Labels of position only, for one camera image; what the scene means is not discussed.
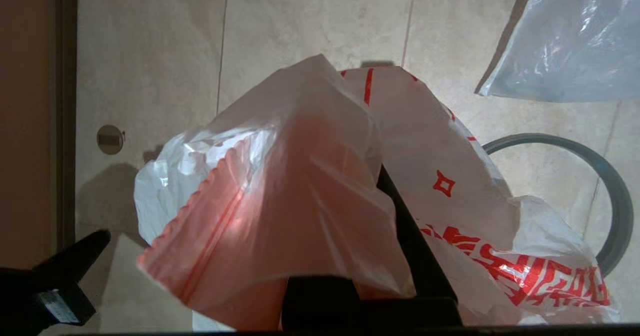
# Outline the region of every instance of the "tile grout line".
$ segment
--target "tile grout line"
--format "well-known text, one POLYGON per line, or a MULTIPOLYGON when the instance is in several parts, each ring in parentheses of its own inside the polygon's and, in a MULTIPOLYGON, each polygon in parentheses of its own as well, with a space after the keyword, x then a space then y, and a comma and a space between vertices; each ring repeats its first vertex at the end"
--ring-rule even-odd
POLYGON ((411 28, 411 16, 414 12, 414 1, 411 0, 411 4, 409 5, 409 17, 406 20, 406 33, 404 35, 404 46, 402 47, 402 62, 400 63, 400 67, 405 67, 405 56, 407 55, 407 44, 409 44, 409 30, 411 28))
POLYGON ((222 83, 222 59, 225 54, 225 32, 227 30, 227 4, 229 0, 224 0, 224 14, 222 14, 222 41, 220 42, 220 67, 217 70, 217 97, 215 98, 215 115, 220 110, 220 83, 222 83))
MULTIPOLYGON (((613 131, 616 127, 616 121, 618 120, 618 114, 620 113, 620 105, 622 101, 618 101, 615 106, 615 112, 613 113, 613 121, 611 121, 611 127, 608 131, 608 137, 606 138, 606 142, 604 145, 604 150, 602 151, 602 157, 607 158, 607 153, 609 152, 609 148, 611 146, 611 138, 613 138, 613 131)), ((594 208, 594 202, 596 200, 596 195, 598 194, 598 190, 600 189, 602 184, 602 180, 598 177, 598 181, 596 182, 596 186, 593 190, 593 195, 591 197, 591 202, 589 204, 589 211, 587 211, 587 222, 584 226, 584 232, 582 233, 582 237, 585 237, 585 232, 587 231, 587 227, 589 226, 589 222, 592 219, 592 209, 594 208)))

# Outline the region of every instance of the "beige tile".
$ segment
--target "beige tile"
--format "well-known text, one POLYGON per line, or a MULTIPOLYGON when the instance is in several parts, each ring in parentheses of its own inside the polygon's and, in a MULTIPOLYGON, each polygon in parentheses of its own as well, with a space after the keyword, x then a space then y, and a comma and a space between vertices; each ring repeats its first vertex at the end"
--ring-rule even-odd
POLYGON ((144 153, 215 116, 224 5, 78 0, 76 191, 83 222, 137 232, 133 176, 144 153), (125 131, 116 155, 96 145, 104 124, 125 131))
MULTIPOLYGON (((78 239, 98 227, 78 225, 78 239)), ((82 327, 55 325, 45 334, 190 331, 192 311, 137 269, 139 236, 111 232, 111 241, 80 281, 96 308, 82 327)))
POLYGON ((228 0, 219 110, 281 67, 402 62, 411 0, 228 0))
MULTIPOLYGON (((552 104, 474 95, 516 0, 414 0, 405 68, 482 144, 516 133, 559 135, 602 152, 615 103, 552 104)), ((572 154, 541 145, 492 156, 514 195, 541 197, 585 230, 596 176, 572 154)))
MULTIPOLYGON (((626 322, 640 322, 640 99, 622 101, 615 119, 613 133, 605 158, 620 174, 633 201, 635 213, 633 234, 624 257, 608 277, 606 285, 624 314, 626 322)), ((594 247, 601 247, 611 224, 611 204, 603 186, 598 188, 585 239, 594 247)))

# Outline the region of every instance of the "wall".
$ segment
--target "wall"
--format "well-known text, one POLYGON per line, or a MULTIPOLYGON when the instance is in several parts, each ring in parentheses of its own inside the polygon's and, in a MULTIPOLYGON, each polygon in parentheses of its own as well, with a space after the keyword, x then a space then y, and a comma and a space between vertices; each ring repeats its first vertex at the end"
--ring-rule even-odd
POLYGON ((50 255, 53 0, 0 0, 0 267, 50 255))

